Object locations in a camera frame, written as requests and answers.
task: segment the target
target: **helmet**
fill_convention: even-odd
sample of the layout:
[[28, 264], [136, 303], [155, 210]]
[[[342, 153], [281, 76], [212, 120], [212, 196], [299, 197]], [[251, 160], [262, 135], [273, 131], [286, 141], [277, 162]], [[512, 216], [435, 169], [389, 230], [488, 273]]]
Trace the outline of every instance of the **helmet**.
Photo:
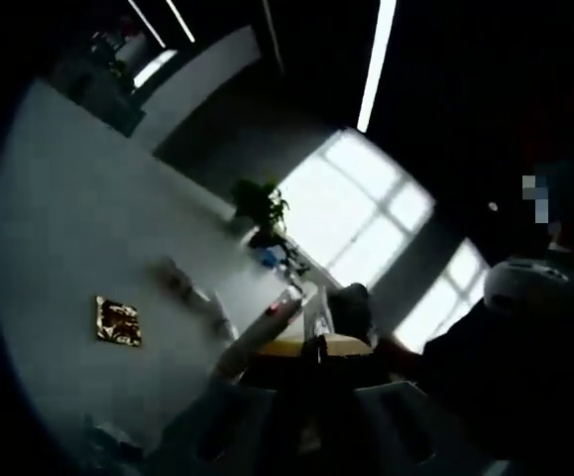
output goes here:
[[485, 279], [485, 305], [495, 312], [545, 313], [567, 292], [574, 272], [549, 260], [509, 258]]

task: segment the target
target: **ceiling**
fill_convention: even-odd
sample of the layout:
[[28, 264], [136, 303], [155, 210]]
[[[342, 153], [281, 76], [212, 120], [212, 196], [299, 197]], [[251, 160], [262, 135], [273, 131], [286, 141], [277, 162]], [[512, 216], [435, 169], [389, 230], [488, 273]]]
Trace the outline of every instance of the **ceiling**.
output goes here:
[[[270, 5], [286, 78], [355, 127], [379, 1]], [[366, 135], [488, 261], [539, 246], [521, 176], [574, 148], [574, 5], [398, 0]]]

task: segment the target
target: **person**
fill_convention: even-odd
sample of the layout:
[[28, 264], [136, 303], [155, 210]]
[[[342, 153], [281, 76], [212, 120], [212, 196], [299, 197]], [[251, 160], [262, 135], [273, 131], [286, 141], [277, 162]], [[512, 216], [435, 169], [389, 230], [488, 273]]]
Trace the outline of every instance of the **person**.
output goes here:
[[[574, 189], [570, 195], [552, 202], [543, 258], [574, 270]], [[421, 354], [394, 336], [380, 338], [375, 354], [458, 415], [495, 457], [535, 470], [557, 465], [574, 457], [574, 280], [563, 291], [547, 297], [553, 306], [504, 313], [489, 305], [486, 288]]]

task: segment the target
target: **ceiling light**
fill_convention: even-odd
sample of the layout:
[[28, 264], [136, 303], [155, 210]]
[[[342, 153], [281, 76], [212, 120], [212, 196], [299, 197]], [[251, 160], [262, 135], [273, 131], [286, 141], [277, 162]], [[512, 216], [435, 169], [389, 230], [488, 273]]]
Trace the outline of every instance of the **ceiling light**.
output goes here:
[[377, 87], [379, 86], [379, 77], [382, 74], [384, 59], [386, 58], [386, 48], [390, 38], [390, 30], [393, 27], [393, 16], [397, 0], [381, 0], [379, 4], [379, 14], [377, 15], [377, 27], [375, 29], [375, 40], [373, 41], [373, 50], [370, 55], [370, 64], [368, 66], [368, 76], [366, 77], [366, 87], [362, 97], [362, 107], [359, 111], [357, 120], [357, 129], [366, 132], [370, 122], [370, 114], [373, 111]]
[[191, 31], [189, 30], [189, 28], [187, 27], [187, 24], [185, 23], [184, 19], [182, 18], [182, 16], [180, 15], [180, 13], [178, 12], [178, 10], [176, 9], [175, 4], [172, 2], [172, 0], [166, 0], [166, 3], [168, 3], [168, 6], [170, 7], [170, 9], [172, 10], [172, 13], [174, 13], [174, 16], [176, 17], [176, 19], [178, 20], [178, 22], [180, 23], [180, 27], [183, 28], [183, 31], [185, 32], [185, 34], [187, 35], [187, 37], [189, 38], [189, 40], [194, 43], [195, 39], [194, 39], [194, 35], [191, 33]]
[[145, 17], [145, 15], [142, 13], [141, 9], [137, 6], [137, 4], [134, 2], [134, 0], [128, 0], [128, 3], [130, 3], [130, 6], [135, 10], [135, 12], [137, 12], [137, 15], [139, 15], [139, 18], [141, 18], [141, 20], [146, 24], [146, 27], [148, 27], [148, 30], [150, 30], [150, 33], [152, 33], [153, 37], [155, 37], [155, 40], [157, 40], [157, 42], [159, 42], [159, 45], [161, 45], [161, 48], [165, 48], [166, 44], [161, 39], [161, 37], [159, 36], [157, 31], [150, 24], [150, 22]]

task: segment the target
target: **potted plant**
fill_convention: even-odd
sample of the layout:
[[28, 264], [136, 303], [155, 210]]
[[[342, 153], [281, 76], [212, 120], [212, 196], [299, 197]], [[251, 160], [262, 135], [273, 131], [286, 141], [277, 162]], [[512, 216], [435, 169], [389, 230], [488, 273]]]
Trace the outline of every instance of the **potted plant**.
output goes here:
[[232, 188], [232, 196], [236, 205], [234, 220], [246, 217], [258, 227], [251, 247], [268, 248], [282, 242], [280, 232], [286, 230], [288, 203], [274, 181], [260, 184], [241, 179]]

